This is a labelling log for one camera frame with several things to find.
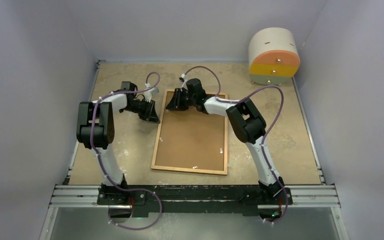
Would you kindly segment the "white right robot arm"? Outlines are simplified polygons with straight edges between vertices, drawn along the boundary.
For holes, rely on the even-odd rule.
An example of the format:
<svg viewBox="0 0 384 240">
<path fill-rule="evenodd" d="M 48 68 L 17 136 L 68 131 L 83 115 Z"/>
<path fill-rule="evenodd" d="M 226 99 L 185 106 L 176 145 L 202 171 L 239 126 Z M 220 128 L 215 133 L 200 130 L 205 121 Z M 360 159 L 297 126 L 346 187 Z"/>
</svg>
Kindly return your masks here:
<svg viewBox="0 0 384 240">
<path fill-rule="evenodd" d="M 236 138 L 244 143 L 253 159 L 260 196 L 268 204 L 287 194 L 282 177 L 277 171 L 266 141 L 269 128 L 255 104 L 249 97 L 242 100 L 229 100 L 206 93 L 198 78 L 187 79 L 181 76 L 182 86 L 174 90 L 174 96 L 166 106 L 170 111 L 185 111 L 190 106 L 207 115 L 228 118 Z"/>
</svg>

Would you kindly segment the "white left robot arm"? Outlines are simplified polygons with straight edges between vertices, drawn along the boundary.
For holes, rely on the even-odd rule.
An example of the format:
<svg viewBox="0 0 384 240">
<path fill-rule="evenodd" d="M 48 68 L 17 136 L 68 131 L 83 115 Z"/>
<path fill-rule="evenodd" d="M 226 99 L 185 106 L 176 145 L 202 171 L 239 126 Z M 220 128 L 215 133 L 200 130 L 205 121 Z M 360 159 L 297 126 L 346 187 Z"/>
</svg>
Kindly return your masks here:
<svg viewBox="0 0 384 240">
<path fill-rule="evenodd" d="M 150 91 L 150 87 L 138 90 L 134 83 L 124 81 L 120 89 L 96 101 L 83 101 L 78 106 L 77 141 L 94 154 L 99 164 L 102 174 L 100 197 L 108 198 L 118 205 L 126 203 L 135 192 L 144 197 L 149 190 L 129 188 L 125 174 L 119 168 L 113 148 L 114 114 L 127 111 L 137 114 L 140 120 L 159 123 L 156 102 Z"/>
</svg>

